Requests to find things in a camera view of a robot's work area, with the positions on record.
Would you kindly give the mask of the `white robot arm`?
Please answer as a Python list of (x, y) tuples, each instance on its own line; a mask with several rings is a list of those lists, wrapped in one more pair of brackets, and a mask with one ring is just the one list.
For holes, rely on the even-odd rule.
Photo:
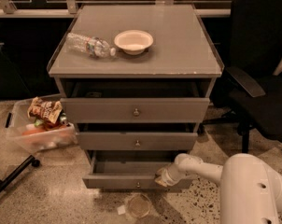
[(179, 154), (157, 171), (155, 182), (167, 188), (191, 175), (219, 186), (220, 224), (279, 224), (282, 175), (261, 159), (238, 153), (217, 165)]

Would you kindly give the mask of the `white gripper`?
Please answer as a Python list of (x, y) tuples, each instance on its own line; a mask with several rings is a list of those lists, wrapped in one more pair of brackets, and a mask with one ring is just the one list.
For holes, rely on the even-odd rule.
[(178, 166), (174, 163), (169, 164), (165, 168), (161, 168), (156, 172), (156, 175), (162, 175), (155, 178), (155, 182), (163, 187), (174, 186), (184, 178), (184, 173), (178, 169)]

